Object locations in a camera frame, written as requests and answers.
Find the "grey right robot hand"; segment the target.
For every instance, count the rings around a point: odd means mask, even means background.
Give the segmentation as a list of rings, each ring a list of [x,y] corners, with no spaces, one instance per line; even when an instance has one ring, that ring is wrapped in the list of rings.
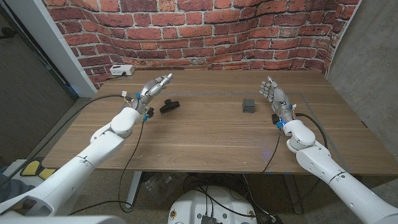
[[[289,97],[272,77],[268,76],[267,81],[261,83],[261,90],[259,92],[269,101],[272,110],[283,123],[293,120]]]

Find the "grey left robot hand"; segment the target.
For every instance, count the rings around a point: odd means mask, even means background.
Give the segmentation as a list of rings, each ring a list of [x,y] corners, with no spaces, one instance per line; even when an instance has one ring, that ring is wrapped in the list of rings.
[[[139,97],[132,102],[132,107],[143,115],[148,110],[148,104],[153,97],[166,88],[166,85],[172,81],[172,77],[173,73],[170,73],[148,81],[141,90]]]

